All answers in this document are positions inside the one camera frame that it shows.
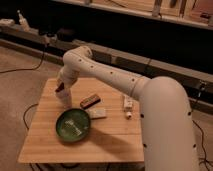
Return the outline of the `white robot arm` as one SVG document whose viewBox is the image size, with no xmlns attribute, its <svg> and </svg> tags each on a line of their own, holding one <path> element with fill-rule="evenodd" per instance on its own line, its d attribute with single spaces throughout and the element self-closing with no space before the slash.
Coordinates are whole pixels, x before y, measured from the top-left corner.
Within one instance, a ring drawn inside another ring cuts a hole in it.
<svg viewBox="0 0 213 171">
<path fill-rule="evenodd" d="M 139 102 L 145 171 L 199 171 L 188 95 L 173 78 L 146 76 L 101 64 L 87 46 L 63 55 L 58 82 L 70 87 L 87 73 Z"/>
</svg>

